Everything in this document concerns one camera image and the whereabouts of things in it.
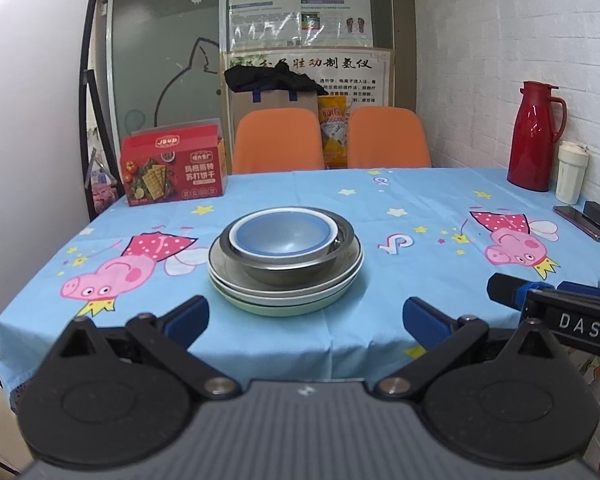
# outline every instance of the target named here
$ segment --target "poster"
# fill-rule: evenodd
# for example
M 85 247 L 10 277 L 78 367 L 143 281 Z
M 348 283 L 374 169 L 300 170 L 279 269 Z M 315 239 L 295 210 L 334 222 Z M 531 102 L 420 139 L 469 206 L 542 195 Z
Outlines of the poster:
M 330 95 L 347 98 L 351 109 L 393 105 L 391 50 L 368 48 L 281 48 L 232 52 L 229 65 L 273 67 L 285 61 L 293 72 L 307 74 Z
M 229 0 L 231 51 L 374 46 L 371 0 Z

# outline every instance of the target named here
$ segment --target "blue tablecloth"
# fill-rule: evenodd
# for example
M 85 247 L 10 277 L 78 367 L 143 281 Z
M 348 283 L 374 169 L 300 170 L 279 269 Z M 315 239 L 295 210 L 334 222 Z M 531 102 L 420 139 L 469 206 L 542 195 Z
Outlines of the blue tablecloth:
M 477 314 L 492 326 L 513 327 L 520 314 L 486 294 L 495 271 L 600 286 L 600 243 L 556 215 L 556 203 L 552 193 L 512 186 L 503 170 L 445 169 L 232 176 L 220 198 L 136 208 L 122 199 L 65 245 L 2 313 L 0 378 L 7 392 L 28 380 L 78 313 L 98 326 L 121 326 L 139 312 L 161 316 L 203 294 L 210 323 L 190 351 L 243 384 L 253 378 L 375 381 L 417 352 L 402 326 L 410 296 L 453 318 Z M 365 263 L 351 290 L 325 310 L 254 316 L 213 289 L 206 249 L 235 218 L 284 205 L 347 218 Z M 155 243 L 164 246 L 155 250 Z M 157 265 L 126 277 L 135 288 L 120 277 L 112 284 L 84 276 L 138 257 L 147 246 Z M 82 285 L 76 288 L 77 276 Z M 97 290 L 83 286 L 89 283 Z M 110 299 L 93 301 L 98 294 Z

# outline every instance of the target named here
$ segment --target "red cracker box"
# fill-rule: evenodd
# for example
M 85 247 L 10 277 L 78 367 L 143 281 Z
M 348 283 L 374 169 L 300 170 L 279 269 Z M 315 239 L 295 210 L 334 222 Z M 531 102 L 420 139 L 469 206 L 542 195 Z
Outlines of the red cracker box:
M 186 126 L 127 137 L 120 157 L 129 205 L 221 196 L 226 186 L 218 126 Z

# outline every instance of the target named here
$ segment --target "white wall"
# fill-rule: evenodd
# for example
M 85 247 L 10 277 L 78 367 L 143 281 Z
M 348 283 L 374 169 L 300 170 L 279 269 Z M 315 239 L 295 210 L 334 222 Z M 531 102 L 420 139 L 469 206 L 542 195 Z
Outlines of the white wall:
M 584 192 L 600 202 L 600 0 L 416 0 L 416 26 L 435 165 L 506 167 L 519 88 L 540 80 L 567 101 L 563 138 L 590 146 Z

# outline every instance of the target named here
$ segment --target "white plate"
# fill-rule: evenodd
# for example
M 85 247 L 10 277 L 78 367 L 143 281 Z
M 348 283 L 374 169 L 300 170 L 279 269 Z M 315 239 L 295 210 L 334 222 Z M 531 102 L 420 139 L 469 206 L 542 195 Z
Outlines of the white plate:
M 285 307 L 273 307 L 273 306 L 259 306 L 251 303 L 246 303 L 244 301 L 240 301 L 237 298 L 234 298 L 230 294 L 228 294 L 225 290 L 219 288 L 218 284 L 211 281 L 216 290 L 231 304 L 235 305 L 242 310 L 250 312 L 251 314 L 256 314 L 257 316 L 267 316 L 267 317 L 291 317 L 291 316 L 302 316 L 302 314 L 308 314 L 310 312 L 315 312 L 322 308 L 329 306 L 335 301 L 339 300 L 342 296 L 344 296 L 345 292 L 349 290 L 353 281 L 349 283 L 345 288 L 336 292 L 332 296 L 328 298 L 323 298 L 320 301 L 314 301 L 313 303 L 307 303 L 304 305 L 297 306 L 285 306 Z
M 330 286 L 329 288 L 325 288 L 320 292 L 314 292 L 313 294 L 305 294 L 300 296 L 290 296 L 288 298 L 263 298 L 261 296 L 254 296 L 251 294 L 245 294 L 240 292 L 239 290 L 235 290 L 231 288 L 229 285 L 220 282 L 217 280 L 211 272 L 209 272 L 209 278 L 211 282 L 214 284 L 216 288 L 220 288 L 227 294 L 233 296 L 234 298 L 244 301 L 245 303 L 251 303 L 256 306 L 268 306 L 268 307 L 289 307 L 289 306 L 298 306 L 307 303 L 314 303 L 315 301 L 323 300 L 324 298 L 328 298 L 333 294 L 337 294 L 343 288 L 348 287 L 353 280 L 356 279 L 360 269 L 362 269 L 363 259 L 360 260 L 360 263 L 356 267 L 356 269 L 347 276 L 344 280 L 337 283 L 336 285 Z
M 264 298 L 288 298 L 289 296 L 313 294 L 314 292 L 320 292 L 325 288 L 336 285 L 345 276 L 353 272 L 356 266 L 360 264 L 363 256 L 360 240 L 354 236 L 349 250 L 336 258 L 333 267 L 321 276 L 317 276 L 315 279 L 307 282 L 306 286 L 302 288 L 298 288 L 297 285 L 273 286 L 266 285 L 252 278 L 244 272 L 241 264 L 227 258 L 220 248 L 218 238 L 216 238 L 209 249 L 208 269 L 209 273 L 216 280 L 244 294 Z

